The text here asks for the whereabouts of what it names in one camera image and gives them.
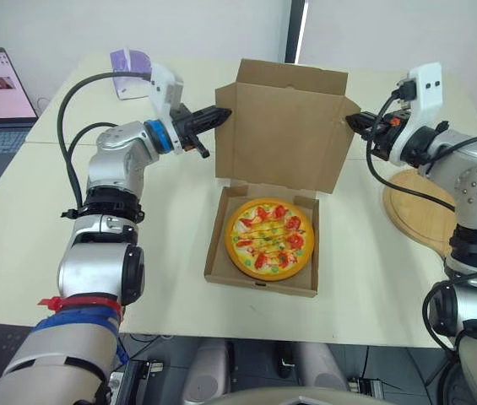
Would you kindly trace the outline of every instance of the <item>pizza box lid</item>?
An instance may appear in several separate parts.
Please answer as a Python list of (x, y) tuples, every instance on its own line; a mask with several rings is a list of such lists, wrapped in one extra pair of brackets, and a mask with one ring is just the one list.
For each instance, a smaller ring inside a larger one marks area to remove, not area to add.
[(360, 111), (345, 97), (347, 73), (242, 59), (233, 84), (215, 90), (232, 109), (215, 128), (215, 175), (332, 192)]

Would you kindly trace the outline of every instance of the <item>tomato slice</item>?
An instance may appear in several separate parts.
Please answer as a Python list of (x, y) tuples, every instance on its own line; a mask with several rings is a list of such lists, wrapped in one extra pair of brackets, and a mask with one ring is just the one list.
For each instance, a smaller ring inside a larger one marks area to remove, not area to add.
[(289, 220), (285, 224), (285, 228), (288, 230), (298, 230), (298, 228), (300, 228), (300, 224), (301, 224), (300, 218), (294, 215), (289, 218)]
[(275, 218), (283, 218), (287, 213), (287, 208), (283, 205), (278, 205), (274, 210), (274, 217)]
[(264, 221), (268, 217), (268, 213), (264, 211), (263, 207), (257, 207), (257, 216)]
[(293, 249), (301, 249), (304, 246), (304, 239), (298, 234), (289, 236), (287, 241), (290, 243), (290, 247)]
[(279, 254), (278, 259), (281, 267), (287, 267), (289, 265), (289, 258), (283, 252)]
[(236, 242), (236, 247), (249, 246), (251, 245), (251, 243), (253, 243), (252, 240), (239, 240), (238, 242)]
[(255, 268), (261, 268), (268, 260), (268, 257), (264, 253), (260, 253), (255, 261)]
[(240, 221), (241, 221), (247, 228), (251, 228), (251, 227), (252, 227), (252, 220), (251, 220), (251, 219), (240, 218)]

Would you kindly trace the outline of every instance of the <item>blue tape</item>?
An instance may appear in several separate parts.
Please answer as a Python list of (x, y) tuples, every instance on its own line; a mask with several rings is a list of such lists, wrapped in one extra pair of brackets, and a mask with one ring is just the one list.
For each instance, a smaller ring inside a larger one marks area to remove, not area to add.
[(60, 325), (68, 325), (71, 323), (91, 323), (106, 327), (116, 337), (118, 336), (118, 328), (109, 318), (119, 321), (118, 314), (107, 306), (94, 306), (77, 310), (63, 310), (49, 316), (40, 321), (32, 332), (37, 332), (48, 327), (58, 327)]
[(165, 127), (163, 127), (161, 121), (147, 120), (146, 123), (150, 125), (154, 132), (157, 134), (158, 138), (161, 141), (161, 146), (163, 147), (163, 150), (166, 154), (168, 154), (171, 151), (171, 146), (169, 145), (169, 141), (167, 140), (167, 136), (165, 135)]

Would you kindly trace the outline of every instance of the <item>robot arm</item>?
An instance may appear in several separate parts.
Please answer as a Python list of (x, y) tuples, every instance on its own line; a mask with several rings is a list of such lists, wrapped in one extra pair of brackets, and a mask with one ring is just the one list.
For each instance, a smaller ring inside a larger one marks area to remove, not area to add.
[(58, 271), (60, 297), (43, 300), (56, 312), (25, 339), (0, 378), (0, 405), (107, 404), (107, 382), (123, 308), (144, 289), (144, 254), (137, 246), (144, 169), (160, 154), (208, 150), (197, 135), (223, 123), (230, 110), (191, 113), (180, 103), (182, 81), (154, 65), (151, 97), (159, 118), (103, 132), (89, 162), (86, 198)]
[(385, 116), (359, 113), (347, 121), (365, 140), (372, 140), (372, 154), (415, 167), (456, 202), (457, 227), (445, 261), (450, 281), (439, 284), (426, 304), (432, 329), (452, 341), (477, 398), (477, 142), (461, 145), (471, 137), (448, 129), (447, 122), (431, 127), (442, 106), (438, 63), (412, 69), (398, 86), (393, 95), (402, 100), (401, 110)]

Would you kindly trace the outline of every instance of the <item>blue ring joint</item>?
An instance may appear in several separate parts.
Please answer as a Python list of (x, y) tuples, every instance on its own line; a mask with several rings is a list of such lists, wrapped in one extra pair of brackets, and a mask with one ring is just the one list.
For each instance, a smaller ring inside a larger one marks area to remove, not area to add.
[(163, 151), (168, 154), (172, 149), (171, 146), (169, 145), (169, 141), (167, 140), (166, 136), (166, 130), (165, 127), (163, 127), (163, 124), (161, 123), (160, 120), (147, 120), (145, 122), (146, 124), (150, 125), (151, 128), (154, 130), (154, 132), (157, 134), (158, 138), (161, 141), (161, 146), (163, 147)]
[(100, 325), (111, 331), (117, 339), (117, 355), (121, 363), (124, 365), (128, 361), (127, 352), (122, 347), (122, 343), (118, 340), (118, 328), (113, 322), (111, 322), (111, 319), (114, 319), (117, 322), (120, 321), (118, 314), (112, 308), (107, 306), (63, 310), (40, 321), (30, 333), (47, 329), (48, 327), (58, 327), (60, 325), (68, 325), (72, 323), (91, 323), (94, 325)]

